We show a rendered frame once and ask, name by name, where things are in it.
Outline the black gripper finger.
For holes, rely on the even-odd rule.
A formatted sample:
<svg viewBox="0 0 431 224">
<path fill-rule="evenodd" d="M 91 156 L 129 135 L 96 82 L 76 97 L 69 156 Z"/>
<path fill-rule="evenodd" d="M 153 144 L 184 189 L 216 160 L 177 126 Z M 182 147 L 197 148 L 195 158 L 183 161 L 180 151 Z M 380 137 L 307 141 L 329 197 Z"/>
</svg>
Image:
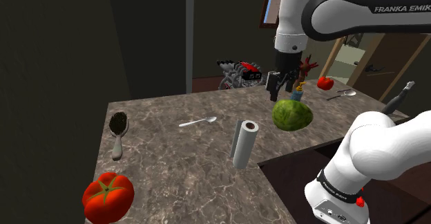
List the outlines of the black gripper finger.
<svg viewBox="0 0 431 224">
<path fill-rule="evenodd" d="M 285 85 L 285 91 L 291 93 L 293 91 L 294 82 L 296 81 L 295 75 L 288 75 Z"/>
<path fill-rule="evenodd" d="M 278 99 L 278 80 L 279 80 L 279 72 L 269 71 L 267 75 L 267 82 L 265 88 L 270 93 L 270 100 L 272 102 L 276 102 Z"/>
</svg>

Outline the blue bottle with yellow pump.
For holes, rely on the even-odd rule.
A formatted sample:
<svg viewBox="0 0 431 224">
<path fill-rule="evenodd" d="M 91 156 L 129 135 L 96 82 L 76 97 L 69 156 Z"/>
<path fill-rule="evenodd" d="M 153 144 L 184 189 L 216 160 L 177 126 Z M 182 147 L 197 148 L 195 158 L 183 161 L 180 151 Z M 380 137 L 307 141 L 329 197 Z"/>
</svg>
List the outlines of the blue bottle with yellow pump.
<svg viewBox="0 0 431 224">
<path fill-rule="evenodd" d="M 306 84 L 306 82 L 300 82 L 299 85 L 296 87 L 295 91 L 292 92 L 290 99 L 295 101 L 301 101 L 301 98 L 303 96 L 303 85 Z"/>
</svg>

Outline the red and brown rooster figure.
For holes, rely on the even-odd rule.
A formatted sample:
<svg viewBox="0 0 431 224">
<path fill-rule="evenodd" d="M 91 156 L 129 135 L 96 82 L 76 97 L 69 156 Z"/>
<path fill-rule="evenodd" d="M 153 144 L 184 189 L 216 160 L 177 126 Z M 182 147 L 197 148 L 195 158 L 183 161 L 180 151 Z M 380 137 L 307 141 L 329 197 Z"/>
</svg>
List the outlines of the red and brown rooster figure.
<svg viewBox="0 0 431 224">
<path fill-rule="evenodd" d="M 309 55 L 306 57 L 305 61 L 300 63 L 300 72 L 297 81 L 303 82 L 305 78 L 308 75 L 308 72 L 310 72 L 311 69 L 316 68 L 318 66 L 317 62 L 311 63 L 311 57 L 312 55 Z"/>
</svg>

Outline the green melon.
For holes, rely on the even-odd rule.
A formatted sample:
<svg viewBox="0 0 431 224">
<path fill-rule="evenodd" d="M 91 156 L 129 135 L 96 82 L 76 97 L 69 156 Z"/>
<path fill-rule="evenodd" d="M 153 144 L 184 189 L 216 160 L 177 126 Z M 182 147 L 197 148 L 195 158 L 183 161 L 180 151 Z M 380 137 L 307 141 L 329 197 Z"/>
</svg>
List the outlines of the green melon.
<svg viewBox="0 0 431 224">
<path fill-rule="evenodd" d="M 312 110 L 302 102 L 279 100 L 272 110 L 274 124 L 283 131 L 297 131 L 307 127 L 314 115 Z"/>
</svg>

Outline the red bell pepper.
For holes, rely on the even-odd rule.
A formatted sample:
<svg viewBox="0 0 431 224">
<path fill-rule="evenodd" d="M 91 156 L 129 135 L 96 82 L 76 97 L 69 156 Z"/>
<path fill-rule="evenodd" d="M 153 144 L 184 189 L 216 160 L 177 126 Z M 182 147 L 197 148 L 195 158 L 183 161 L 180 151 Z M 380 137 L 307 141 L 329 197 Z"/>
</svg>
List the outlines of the red bell pepper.
<svg viewBox="0 0 431 224">
<path fill-rule="evenodd" d="M 332 78 L 329 77 L 320 77 L 318 79 L 317 82 L 317 87 L 324 90 L 324 91 L 328 91 L 330 89 L 332 89 L 333 85 L 334 85 L 334 80 Z"/>
</svg>

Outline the silver spoon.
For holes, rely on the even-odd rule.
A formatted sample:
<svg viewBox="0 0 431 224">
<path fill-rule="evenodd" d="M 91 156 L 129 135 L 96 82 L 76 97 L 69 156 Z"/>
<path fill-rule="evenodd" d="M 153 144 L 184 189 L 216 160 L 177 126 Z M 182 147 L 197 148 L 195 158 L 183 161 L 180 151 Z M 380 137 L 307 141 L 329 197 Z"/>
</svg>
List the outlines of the silver spoon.
<svg viewBox="0 0 431 224">
<path fill-rule="evenodd" d="M 202 122 L 202 121 L 214 122 L 214 121 L 216 121 L 216 119 L 217 119 L 216 116 L 211 116 L 211 117 L 206 117 L 206 118 L 203 118 L 203 119 L 200 119 L 200 120 L 195 120 L 195 121 L 192 121 L 192 122 L 182 123 L 182 124 L 179 124 L 178 126 L 179 127 L 186 127 L 186 126 L 189 126 L 189 125 L 192 125 L 192 124 L 195 124 L 195 123 L 198 123 L 198 122 Z"/>
<path fill-rule="evenodd" d="M 338 98 L 338 97 L 354 96 L 354 95 L 356 95 L 356 91 L 344 91 L 343 94 L 340 94 L 340 95 L 337 95 L 337 96 L 334 96 L 331 98 L 327 98 L 326 100 L 330 101 L 330 100 L 333 100 L 333 99 Z"/>
</svg>

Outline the white paper towel roll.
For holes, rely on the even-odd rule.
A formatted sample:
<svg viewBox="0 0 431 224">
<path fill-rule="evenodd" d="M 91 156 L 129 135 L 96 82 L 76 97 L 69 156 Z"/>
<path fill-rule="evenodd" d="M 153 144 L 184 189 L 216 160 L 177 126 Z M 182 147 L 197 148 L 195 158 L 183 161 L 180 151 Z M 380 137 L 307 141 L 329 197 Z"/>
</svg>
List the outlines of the white paper towel roll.
<svg viewBox="0 0 431 224">
<path fill-rule="evenodd" d="M 237 121 L 230 152 L 236 169 L 247 167 L 258 131 L 259 126 L 254 121 Z"/>
</svg>

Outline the dark robot stand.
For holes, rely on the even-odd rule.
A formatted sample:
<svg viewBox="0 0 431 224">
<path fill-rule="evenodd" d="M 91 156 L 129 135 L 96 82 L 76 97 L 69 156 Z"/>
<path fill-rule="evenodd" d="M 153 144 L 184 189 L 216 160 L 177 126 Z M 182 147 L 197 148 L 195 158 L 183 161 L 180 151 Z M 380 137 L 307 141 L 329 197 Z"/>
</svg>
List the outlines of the dark robot stand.
<svg viewBox="0 0 431 224">
<path fill-rule="evenodd" d="M 311 211 L 304 187 L 336 153 L 341 139 L 259 164 L 297 224 L 324 224 Z M 371 180 L 363 198 L 371 224 L 431 224 L 431 162 L 413 167 L 395 180 Z"/>
</svg>

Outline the brown wooden door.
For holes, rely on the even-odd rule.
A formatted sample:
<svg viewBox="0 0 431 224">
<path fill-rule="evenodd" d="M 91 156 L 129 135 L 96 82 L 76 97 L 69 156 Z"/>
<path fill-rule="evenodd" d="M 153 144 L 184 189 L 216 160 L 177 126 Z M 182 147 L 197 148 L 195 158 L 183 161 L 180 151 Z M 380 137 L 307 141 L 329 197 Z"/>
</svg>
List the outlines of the brown wooden door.
<svg viewBox="0 0 431 224">
<path fill-rule="evenodd" d="M 431 35 L 357 34 L 335 41 L 320 73 L 382 101 Z"/>
</svg>

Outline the black bottle with grey top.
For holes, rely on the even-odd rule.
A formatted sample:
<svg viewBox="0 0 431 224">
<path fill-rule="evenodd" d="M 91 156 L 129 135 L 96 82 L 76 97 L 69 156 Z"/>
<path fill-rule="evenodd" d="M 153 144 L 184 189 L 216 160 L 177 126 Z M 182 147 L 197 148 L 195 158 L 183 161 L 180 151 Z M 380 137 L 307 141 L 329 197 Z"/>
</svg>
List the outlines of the black bottle with grey top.
<svg viewBox="0 0 431 224">
<path fill-rule="evenodd" d="M 407 96 L 410 89 L 414 86 L 414 81 L 409 81 L 406 86 L 401 90 L 401 92 L 396 96 L 393 97 L 381 110 L 381 113 L 389 115 L 392 114 L 397 110 L 397 108 L 401 105 L 401 103 L 404 101 L 405 97 Z"/>
</svg>

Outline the tall dark cabinet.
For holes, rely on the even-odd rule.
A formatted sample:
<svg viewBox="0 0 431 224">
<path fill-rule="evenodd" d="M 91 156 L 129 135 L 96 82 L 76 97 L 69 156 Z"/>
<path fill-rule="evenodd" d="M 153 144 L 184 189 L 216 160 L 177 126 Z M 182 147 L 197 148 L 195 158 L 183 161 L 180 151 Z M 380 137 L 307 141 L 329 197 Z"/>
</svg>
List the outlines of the tall dark cabinet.
<svg viewBox="0 0 431 224">
<path fill-rule="evenodd" d="M 131 97 L 186 93 L 186 0 L 110 0 Z"/>
</svg>

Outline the grey hairbrush with black bristles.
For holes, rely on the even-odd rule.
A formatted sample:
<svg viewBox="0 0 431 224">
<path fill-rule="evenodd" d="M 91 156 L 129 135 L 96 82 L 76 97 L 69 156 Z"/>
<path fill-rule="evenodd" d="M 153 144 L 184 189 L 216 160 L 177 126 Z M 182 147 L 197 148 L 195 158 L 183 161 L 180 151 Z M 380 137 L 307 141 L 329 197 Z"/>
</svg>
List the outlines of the grey hairbrush with black bristles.
<svg viewBox="0 0 431 224">
<path fill-rule="evenodd" d="M 129 127 L 127 114 L 123 111 L 113 114 L 108 125 L 111 135 L 115 138 L 112 159 L 117 161 L 122 157 L 122 137 L 127 133 Z"/>
</svg>

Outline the red tomato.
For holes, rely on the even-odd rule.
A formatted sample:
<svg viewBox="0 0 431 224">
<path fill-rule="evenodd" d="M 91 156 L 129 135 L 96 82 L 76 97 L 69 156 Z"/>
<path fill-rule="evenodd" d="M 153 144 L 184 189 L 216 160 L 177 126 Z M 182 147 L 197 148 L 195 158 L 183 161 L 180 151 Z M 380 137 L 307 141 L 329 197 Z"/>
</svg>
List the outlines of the red tomato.
<svg viewBox="0 0 431 224">
<path fill-rule="evenodd" d="M 84 215 L 92 224 L 117 222 L 130 209 L 134 195 L 133 184 L 126 176 L 103 173 L 82 196 Z"/>
</svg>

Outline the brown framed wall picture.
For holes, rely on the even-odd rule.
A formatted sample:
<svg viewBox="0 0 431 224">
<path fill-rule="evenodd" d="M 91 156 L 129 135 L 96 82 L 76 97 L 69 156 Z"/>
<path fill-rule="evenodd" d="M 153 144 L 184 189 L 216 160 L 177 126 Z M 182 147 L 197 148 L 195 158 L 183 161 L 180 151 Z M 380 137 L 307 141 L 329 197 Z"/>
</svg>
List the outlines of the brown framed wall picture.
<svg viewBox="0 0 431 224">
<path fill-rule="evenodd" d="M 277 28 L 280 0 L 265 0 L 262 6 L 259 28 Z"/>
</svg>

